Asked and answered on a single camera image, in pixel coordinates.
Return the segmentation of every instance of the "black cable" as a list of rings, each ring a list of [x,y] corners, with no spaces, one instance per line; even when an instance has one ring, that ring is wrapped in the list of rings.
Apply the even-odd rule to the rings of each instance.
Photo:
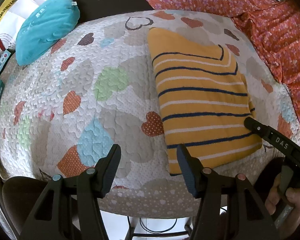
[[[129,240],[131,240],[131,224],[130,224],[130,219],[128,216],[127,216],[127,219],[128,219],[128,224],[129,224]]]
[[[168,231],[170,231],[171,229],[173,229],[173,228],[175,227],[176,223],[177,223],[177,220],[178,220],[178,219],[176,218],[176,221],[174,222],[174,224],[173,224],[172,227],[170,227],[170,228],[168,228],[168,229],[166,229],[166,230],[163,230],[163,231],[153,231],[153,230],[147,228],[147,227],[144,225],[144,223],[142,222],[141,218],[139,219],[139,222],[140,222],[140,225],[141,225],[141,227],[143,228],[143,230],[145,230],[146,232],[151,233],[151,234],[161,234],[161,233],[168,232]]]

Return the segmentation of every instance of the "dark cloth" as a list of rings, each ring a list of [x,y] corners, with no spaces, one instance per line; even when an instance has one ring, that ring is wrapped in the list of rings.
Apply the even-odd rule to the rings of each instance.
[[[13,177],[4,183],[2,197],[8,216],[19,234],[46,185],[46,182],[28,177]]]
[[[146,0],[75,0],[80,10],[78,23],[95,19],[153,8]]]

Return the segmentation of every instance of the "finger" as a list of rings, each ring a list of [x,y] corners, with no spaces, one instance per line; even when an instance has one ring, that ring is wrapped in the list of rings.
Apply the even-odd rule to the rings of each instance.
[[[274,183],[273,183],[273,187],[278,187],[280,185],[281,182],[281,173],[279,173],[275,179],[274,179]]]
[[[300,210],[300,188],[288,188],[285,195],[295,205],[295,209]]]
[[[270,215],[274,214],[276,210],[276,205],[280,201],[280,196],[277,192],[277,187],[280,185],[280,181],[281,181],[281,174],[279,173],[275,177],[273,187],[270,189],[269,195],[264,203]]]
[[[300,224],[300,188],[288,188],[285,195],[288,201],[295,205],[295,208],[279,229],[282,238],[290,236]]]
[[[273,205],[268,199],[265,200],[265,203],[264,203],[267,211],[269,212],[269,214],[272,216],[276,210],[276,206]]]
[[[267,200],[269,200],[273,205],[277,205],[280,201],[280,195],[277,192],[277,187],[273,187],[270,189]]]

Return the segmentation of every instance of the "yellow towel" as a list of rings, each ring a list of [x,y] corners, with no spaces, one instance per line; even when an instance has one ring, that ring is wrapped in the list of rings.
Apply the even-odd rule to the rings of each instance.
[[[149,31],[148,43],[170,174],[181,173],[179,143],[210,168],[261,148],[261,138],[243,125],[254,107],[245,77],[226,46],[202,46],[161,28]]]

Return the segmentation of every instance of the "teal pillow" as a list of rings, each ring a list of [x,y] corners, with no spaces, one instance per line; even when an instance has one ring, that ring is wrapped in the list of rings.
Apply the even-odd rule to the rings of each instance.
[[[76,26],[80,16],[72,0],[47,0],[23,23],[16,38],[16,59],[28,65]]]

